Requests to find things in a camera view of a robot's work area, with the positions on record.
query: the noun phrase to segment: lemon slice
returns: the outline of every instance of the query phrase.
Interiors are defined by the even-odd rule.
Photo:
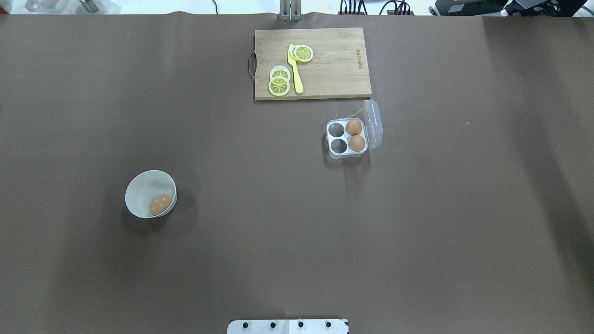
[[[273,77],[268,82],[268,90],[274,96],[287,95],[289,88],[289,80],[285,77]]]
[[[308,62],[314,57],[314,51],[307,45],[295,45],[291,54],[299,62]]]
[[[270,70],[270,80],[274,77],[285,77],[285,79],[291,80],[291,72],[284,66],[276,66]]]

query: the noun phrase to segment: white metal plate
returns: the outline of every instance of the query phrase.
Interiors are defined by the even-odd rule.
[[[345,319],[234,320],[227,327],[227,334],[348,333],[349,321]]]

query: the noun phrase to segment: cutting board handle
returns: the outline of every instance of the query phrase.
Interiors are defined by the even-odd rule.
[[[254,73],[252,73],[252,58],[254,59]],[[256,81],[256,63],[258,62],[258,60],[256,59],[256,49],[254,49],[252,51],[252,53],[249,55],[248,57],[248,73],[252,76],[252,79],[254,79],[254,81]]]

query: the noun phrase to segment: white floor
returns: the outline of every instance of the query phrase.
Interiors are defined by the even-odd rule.
[[[61,14],[87,14],[78,0],[58,0],[64,3]],[[184,11],[193,14],[215,14],[212,0],[94,0],[102,14],[167,14]],[[0,0],[0,6],[11,14],[38,14],[25,9],[27,0]],[[279,12],[279,0],[216,0],[219,14],[255,14],[262,12]],[[377,15],[386,0],[366,0],[368,14]],[[415,15],[430,15],[428,7],[435,0],[409,0]],[[337,14],[340,0],[302,0],[302,13],[322,12]],[[586,6],[594,10],[594,0],[588,0]],[[386,6],[393,10],[394,5]],[[585,10],[579,10],[576,17],[591,17]]]

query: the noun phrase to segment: white bowl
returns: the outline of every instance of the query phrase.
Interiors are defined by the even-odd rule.
[[[168,194],[173,201],[162,213],[153,216],[149,212],[150,203],[159,195]],[[169,174],[162,171],[146,171],[138,174],[126,188],[126,207],[138,218],[157,218],[168,214],[178,201],[175,182]]]

